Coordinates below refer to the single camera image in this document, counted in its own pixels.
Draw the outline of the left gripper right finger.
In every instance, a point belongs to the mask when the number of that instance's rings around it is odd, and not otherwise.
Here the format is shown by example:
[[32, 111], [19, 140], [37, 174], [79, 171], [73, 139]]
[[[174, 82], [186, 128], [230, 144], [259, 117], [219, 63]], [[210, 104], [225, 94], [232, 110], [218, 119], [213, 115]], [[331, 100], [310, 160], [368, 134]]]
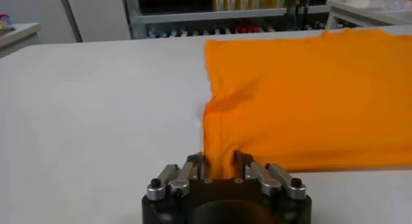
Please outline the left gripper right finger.
[[234, 151], [234, 166], [236, 176], [243, 180], [257, 180], [261, 192], [267, 196], [283, 191], [293, 200], [306, 198], [306, 185], [302, 179], [293, 177], [277, 163], [262, 166], [251, 154]]

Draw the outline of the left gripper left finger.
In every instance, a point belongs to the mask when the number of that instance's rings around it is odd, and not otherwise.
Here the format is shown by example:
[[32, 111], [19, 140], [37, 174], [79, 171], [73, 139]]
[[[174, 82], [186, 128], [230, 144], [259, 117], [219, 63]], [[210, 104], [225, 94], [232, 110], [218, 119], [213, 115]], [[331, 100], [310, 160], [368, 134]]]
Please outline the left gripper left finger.
[[206, 179], [206, 158], [203, 153], [189, 155], [185, 163], [168, 164], [147, 186], [148, 200], [163, 200], [168, 194], [186, 196], [190, 181]]

